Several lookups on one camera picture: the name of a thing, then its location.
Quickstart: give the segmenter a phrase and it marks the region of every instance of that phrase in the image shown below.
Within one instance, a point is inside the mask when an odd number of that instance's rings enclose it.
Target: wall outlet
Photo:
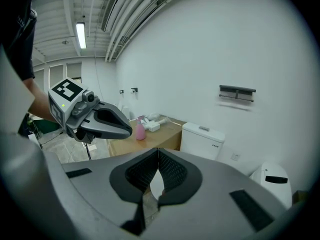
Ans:
[[[240,159],[240,155],[233,153],[233,155],[231,156],[231,159],[234,161],[238,161]]]

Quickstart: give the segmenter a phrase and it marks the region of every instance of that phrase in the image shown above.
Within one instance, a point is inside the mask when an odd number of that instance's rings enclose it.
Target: pink spray bottle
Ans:
[[[141,123],[141,119],[144,119],[145,116],[139,116],[136,120],[136,128],[135,128],[135,138],[138,141],[142,141],[146,138],[146,132],[145,132],[145,128]]]

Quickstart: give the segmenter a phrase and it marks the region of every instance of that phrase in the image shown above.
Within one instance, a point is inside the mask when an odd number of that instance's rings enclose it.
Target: tiled floor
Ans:
[[[38,141],[42,144],[44,151],[56,153],[62,164],[89,160],[83,144],[69,137],[62,129],[46,133]],[[92,144],[88,146],[92,145],[95,145],[96,149],[90,151],[91,159],[95,160],[110,157],[105,139],[95,138]],[[158,201],[151,191],[147,191],[147,193],[143,195],[143,212],[146,227],[148,227],[159,214],[157,203]]]

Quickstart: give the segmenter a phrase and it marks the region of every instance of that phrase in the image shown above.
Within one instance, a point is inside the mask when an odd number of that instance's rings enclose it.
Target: wall-mounted holder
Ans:
[[[252,93],[255,93],[255,89],[250,89],[250,88],[243,88],[243,87],[236,87],[236,86],[229,86],[229,85],[220,85],[220,91],[221,92],[229,92],[229,93],[235,93],[235,97],[231,96],[226,96],[219,94],[219,97],[227,97],[227,98],[232,98],[236,100],[243,100],[243,101],[248,101],[248,102],[254,102],[253,99],[245,99],[245,98],[239,98],[239,94],[244,94],[244,95],[250,95],[252,96]]]
[[[138,88],[131,88],[131,93],[132,94],[135,94],[135,93],[137,93],[138,92]]]

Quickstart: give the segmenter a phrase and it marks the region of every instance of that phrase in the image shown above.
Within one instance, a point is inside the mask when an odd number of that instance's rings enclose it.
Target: ceiling light fixture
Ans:
[[[85,37],[85,23],[78,22],[76,25],[76,33],[78,36],[79,44],[81,49],[86,49],[86,37]]]

